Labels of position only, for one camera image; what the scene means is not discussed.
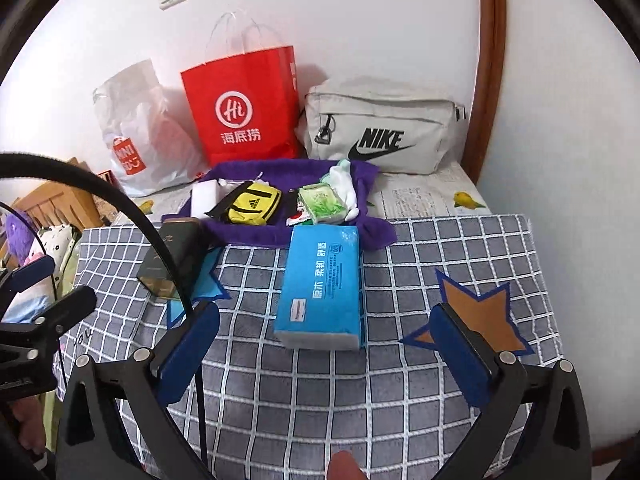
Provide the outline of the right hand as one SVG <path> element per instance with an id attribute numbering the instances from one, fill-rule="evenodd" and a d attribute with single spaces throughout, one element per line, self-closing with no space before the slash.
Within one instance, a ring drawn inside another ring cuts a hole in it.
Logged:
<path id="1" fill-rule="evenodd" d="M 328 480 L 367 480 L 367 476 L 360 469 L 354 456 L 347 451 L 340 451 L 332 455 L 328 468 Z"/>

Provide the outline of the left hand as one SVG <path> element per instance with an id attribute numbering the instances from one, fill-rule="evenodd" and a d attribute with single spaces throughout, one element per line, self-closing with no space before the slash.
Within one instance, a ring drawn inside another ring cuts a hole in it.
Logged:
<path id="1" fill-rule="evenodd" d="M 40 455 L 46 449 L 47 437 L 43 426 L 42 405 L 36 396 L 16 400 L 10 404 L 12 414 L 20 423 L 18 440 L 27 451 Z"/>

